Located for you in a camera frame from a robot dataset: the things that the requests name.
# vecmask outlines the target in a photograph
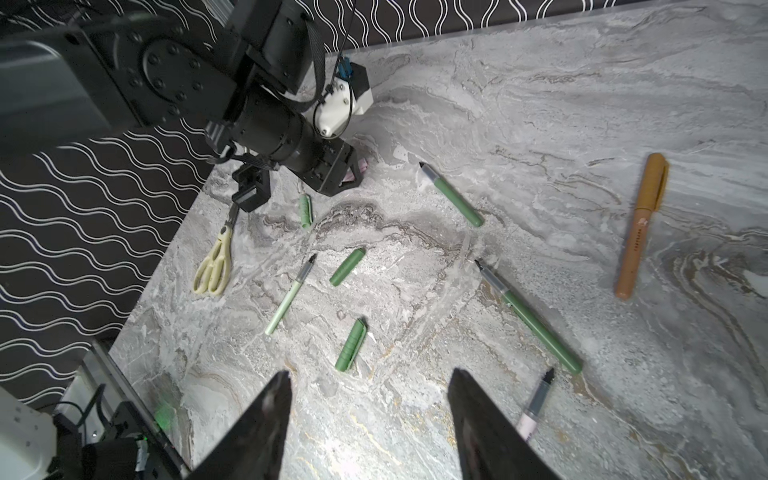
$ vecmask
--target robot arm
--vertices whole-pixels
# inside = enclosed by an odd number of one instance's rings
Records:
[[[362,176],[354,149],[301,115],[319,100],[324,60],[315,25],[283,0],[240,0],[212,50],[181,25],[146,13],[3,38],[0,152],[27,154],[196,116],[208,120],[220,161],[243,154],[233,196],[243,210],[269,200],[268,170],[280,165],[332,196]],[[298,91],[310,62],[315,98],[282,96]],[[349,170],[353,180],[343,182]]]

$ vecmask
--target pen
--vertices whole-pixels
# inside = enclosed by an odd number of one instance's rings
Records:
[[[616,282],[616,296],[623,300],[632,295],[640,258],[645,248],[645,238],[648,235],[648,222],[651,214],[661,206],[669,168],[669,162],[662,154],[650,154],[645,164],[640,191],[637,193],[637,203],[634,206],[632,228],[627,237],[627,246],[624,248],[624,261],[621,263],[619,280]]]
[[[424,162],[419,162],[419,166],[422,168],[424,175],[426,175],[427,178],[435,184],[437,189],[440,190],[442,194],[451,201],[451,203],[456,205],[458,211],[462,212],[462,215],[464,215],[464,217],[469,220],[469,223],[476,227],[480,227],[482,225],[483,219],[475,212],[472,207],[469,206],[469,204],[462,198],[461,195],[456,193],[456,190],[453,190],[453,188],[448,185],[445,180],[443,180],[440,174],[438,174],[432,167],[430,167],[428,164],[425,164]]]
[[[544,399],[547,398],[547,393],[549,392],[549,387],[552,385],[553,379],[554,369],[549,369],[544,374],[544,378],[539,382],[538,388],[531,397],[531,401],[528,402],[528,407],[526,407],[523,414],[520,416],[517,430],[526,442],[536,430],[538,415],[541,413],[541,407],[544,406]]]
[[[581,362],[566,349],[560,340],[558,340],[552,333],[547,330],[541,321],[536,318],[536,315],[523,304],[523,302],[517,298],[510,289],[496,276],[489,268],[485,268],[482,263],[475,260],[475,264],[480,269],[480,274],[483,275],[488,283],[491,284],[506,301],[506,303],[517,313],[520,319],[528,326],[529,329],[541,340],[547,349],[552,352],[552,355],[556,356],[560,362],[565,365],[568,370],[574,375],[581,373]]]
[[[304,266],[301,268],[301,271],[299,272],[299,276],[294,280],[293,285],[291,285],[290,290],[288,290],[288,293],[286,293],[285,298],[283,298],[283,302],[280,303],[280,306],[277,307],[277,311],[275,312],[275,315],[272,317],[272,321],[269,325],[266,326],[266,330],[264,330],[264,333],[267,335],[272,335],[272,332],[275,331],[277,328],[277,324],[280,323],[280,320],[283,319],[283,315],[286,314],[288,311],[288,307],[290,306],[290,303],[293,302],[293,298],[296,296],[296,294],[299,292],[299,289],[304,284],[304,280],[306,279],[306,276],[310,274],[310,270],[315,264],[315,259],[317,258],[317,253],[313,254],[310,259],[304,263]]]

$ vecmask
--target gray marble surface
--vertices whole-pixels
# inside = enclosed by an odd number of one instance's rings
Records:
[[[376,103],[346,133],[362,186],[287,170],[241,215],[222,298],[190,282],[223,223],[218,167],[112,349],[192,465],[292,373],[282,478],[460,478],[445,391],[467,369],[516,421],[554,358],[481,283],[484,258],[584,360],[533,449],[562,478],[768,476],[768,5],[693,0],[353,55]],[[670,161],[638,285],[612,286],[649,153]],[[437,167],[486,223],[419,173]],[[328,278],[355,247],[366,258]],[[262,334],[311,252],[277,331]],[[355,366],[333,363],[353,320]]]

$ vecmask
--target wavy line pattern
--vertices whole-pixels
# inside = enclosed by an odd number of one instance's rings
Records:
[[[346,15],[353,2],[346,0],[342,12],[341,0],[313,0],[311,6],[303,0],[296,1],[318,19],[325,43],[340,48],[349,18]],[[608,0],[596,5],[594,0],[359,0],[356,27],[352,28],[347,48],[525,22],[529,11],[536,12],[536,18],[545,18],[638,1],[641,0],[620,0],[617,4],[616,0]],[[374,31],[371,37],[368,24]]]
[[[40,392],[35,393],[34,395],[30,395],[28,397],[24,397],[23,399],[19,399],[19,401],[21,403],[32,403],[35,400],[39,400],[49,395],[60,397],[64,395],[64,392],[66,391],[67,389],[65,389],[63,386],[49,386],[47,389],[43,389]]]
[[[70,326],[77,330],[77,332],[82,336],[95,336],[100,335],[107,330],[119,331],[123,328],[122,323],[112,322],[99,326],[95,329],[89,329],[84,326],[80,320],[71,316],[59,317],[45,323],[31,323],[28,322],[19,312],[14,312],[13,310],[0,310],[0,318],[13,320],[16,326],[25,332],[41,332],[42,330],[55,328],[57,326]]]
[[[204,44],[218,38],[201,0],[85,1],[107,15],[166,15]],[[0,36],[62,25],[76,10],[40,2]],[[32,406],[56,400],[88,340],[120,332],[205,183],[208,158],[205,130],[184,120],[2,159],[0,382],[10,393]]]

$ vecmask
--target black cable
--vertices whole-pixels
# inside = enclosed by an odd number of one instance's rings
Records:
[[[107,420],[107,417],[104,415],[104,410],[101,407],[101,401],[104,400],[104,389],[101,389],[101,393],[98,396],[98,400],[96,401],[96,416],[98,417],[98,421],[101,422],[101,425],[104,426],[104,429],[106,430],[109,427],[109,420]]]
[[[96,392],[91,397],[91,400],[88,402],[88,405],[85,406],[85,412],[83,414],[83,418],[77,424],[78,427],[85,423],[85,418],[91,413],[91,410],[94,408],[94,406],[97,403],[101,402],[101,396],[104,395],[104,389],[105,388],[107,388],[107,385],[105,383],[102,383],[98,387],[96,387]],[[106,422],[106,418],[104,418],[104,414],[103,413],[101,415],[99,415],[99,421],[101,422],[101,424],[105,428],[107,427],[108,423]]]
[[[83,417],[83,408],[80,407],[75,402],[67,402],[66,400],[60,400],[58,402],[46,403],[45,405],[43,405],[41,407],[38,407],[37,411],[39,412],[40,410],[43,410],[46,407],[50,407],[50,406],[54,406],[54,405],[71,405],[71,406],[75,407],[78,410],[78,412],[80,412],[80,418],[82,419],[82,417]]]
[[[24,10],[28,10],[34,7],[41,7],[41,6],[44,7],[46,5],[56,4],[56,3],[66,4],[66,5],[76,5],[79,8],[84,8],[86,10],[95,12],[98,15],[103,15],[103,13],[101,13],[101,11],[95,8],[93,5],[88,5],[88,4],[79,2],[78,0],[29,0],[24,5],[15,9],[11,13],[1,13],[0,15],[2,15],[2,18],[0,18],[0,25],[3,25],[6,22],[11,21],[12,18],[18,17]]]
[[[325,103],[325,98],[333,93],[333,77],[336,76],[336,69],[339,68],[339,63],[341,62],[342,58],[342,52],[344,52],[344,48],[346,47],[347,40],[349,40],[349,30],[352,28],[352,21],[355,19],[355,13],[357,12],[357,0],[354,0],[352,3],[352,14],[349,16],[349,22],[346,24],[346,31],[344,32],[344,41],[341,44],[341,48],[339,49],[339,54],[336,56],[336,63],[333,65],[333,70],[331,71],[331,79],[328,82],[328,86],[326,86],[326,94],[323,96],[323,98],[317,102],[317,105],[315,105],[315,111],[312,113],[312,126],[315,128],[315,131],[319,133],[323,138],[327,140],[333,140],[334,138],[339,138],[342,136],[342,134],[346,131],[346,128],[349,126],[349,122],[352,120],[352,109],[353,109],[353,102],[355,101],[355,92],[352,90],[352,83],[347,81],[347,86],[349,86],[349,115],[346,117],[346,121],[344,122],[344,128],[341,129],[341,131],[338,134],[334,134],[330,137],[326,137],[322,133],[320,133],[317,130],[317,123],[316,123],[316,116],[317,116],[317,108]]]
[[[331,71],[331,82],[333,82],[333,75],[336,74],[336,69],[339,67],[339,62],[341,61],[342,53],[344,52],[344,48],[346,47],[346,42],[349,40],[349,30],[352,28],[352,21],[355,19],[355,13],[357,12],[357,0],[352,2],[352,14],[349,16],[349,22],[346,24],[346,30],[344,31],[344,41],[341,44],[341,48],[339,49],[339,54],[336,56],[336,63],[333,66],[333,70]]]

